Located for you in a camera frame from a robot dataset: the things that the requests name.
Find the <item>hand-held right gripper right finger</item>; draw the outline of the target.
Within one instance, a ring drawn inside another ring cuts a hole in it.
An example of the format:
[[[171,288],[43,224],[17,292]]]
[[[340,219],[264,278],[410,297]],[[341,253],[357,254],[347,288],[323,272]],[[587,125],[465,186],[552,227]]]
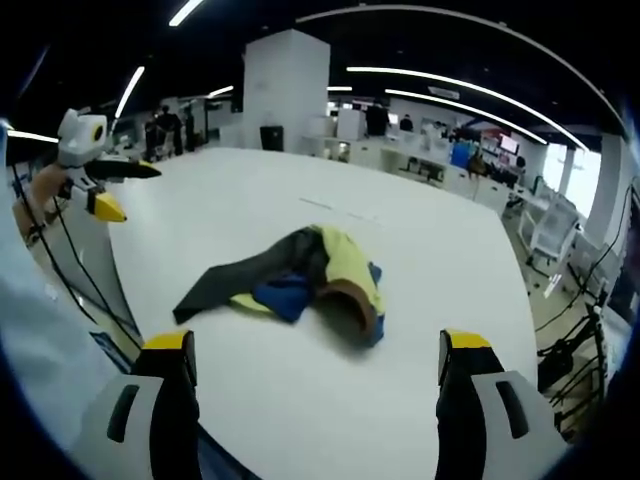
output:
[[[568,449],[547,400],[481,335],[440,331],[437,479],[541,479]]]

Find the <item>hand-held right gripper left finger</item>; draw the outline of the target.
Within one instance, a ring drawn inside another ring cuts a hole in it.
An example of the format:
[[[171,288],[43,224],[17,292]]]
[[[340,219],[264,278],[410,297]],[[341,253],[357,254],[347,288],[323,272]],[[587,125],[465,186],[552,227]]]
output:
[[[200,479],[195,338],[157,335],[84,412],[74,462],[88,479]]]

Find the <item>person's left hand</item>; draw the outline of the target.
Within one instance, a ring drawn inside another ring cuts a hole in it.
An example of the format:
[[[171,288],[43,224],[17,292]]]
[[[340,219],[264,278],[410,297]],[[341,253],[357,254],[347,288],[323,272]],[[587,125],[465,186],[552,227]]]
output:
[[[53,199],[67,182],[67,172],[57,163],[41,169],[30,185],[31,205],[43,213],[46,204]]]

